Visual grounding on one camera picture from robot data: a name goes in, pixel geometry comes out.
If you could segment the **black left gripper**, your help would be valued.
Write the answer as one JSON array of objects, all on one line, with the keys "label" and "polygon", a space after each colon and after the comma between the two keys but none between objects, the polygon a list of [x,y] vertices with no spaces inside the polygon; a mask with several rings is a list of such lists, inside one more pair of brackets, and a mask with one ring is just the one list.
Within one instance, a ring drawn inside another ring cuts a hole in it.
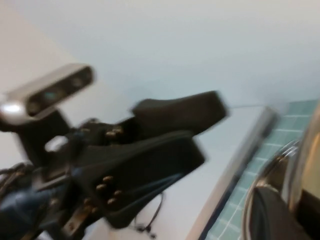
[{"label": "black left gripper", "polygon": [[158,194],[205,162],[188,131],[146,140],[134,117],[70,128],[61,116],[30,126],[33,185],[52,191],[40,226],[55,240],[80,240],[100,218],[124,228]]}]

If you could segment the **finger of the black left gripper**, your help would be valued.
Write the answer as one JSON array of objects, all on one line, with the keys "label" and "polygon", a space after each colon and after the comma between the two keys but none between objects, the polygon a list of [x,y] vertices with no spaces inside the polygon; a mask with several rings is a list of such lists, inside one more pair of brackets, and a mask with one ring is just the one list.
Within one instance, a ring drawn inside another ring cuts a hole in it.
[{"label": "finger of the black left gripper", "polygon": [[228,116],[228,109],[217,91],[170,100],[144,99],[131,111],[148,137],[175,131],[198,135]]}]

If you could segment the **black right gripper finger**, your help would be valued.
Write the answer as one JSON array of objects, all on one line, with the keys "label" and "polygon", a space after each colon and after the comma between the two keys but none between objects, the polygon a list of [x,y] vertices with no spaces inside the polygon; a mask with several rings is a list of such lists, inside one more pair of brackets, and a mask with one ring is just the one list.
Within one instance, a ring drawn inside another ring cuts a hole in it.
[{"label": "black right gripper finger", "polygon": [[249,236],[252,240],[310,239],[281,197],[266,187],[256,187],[253,190]]}]

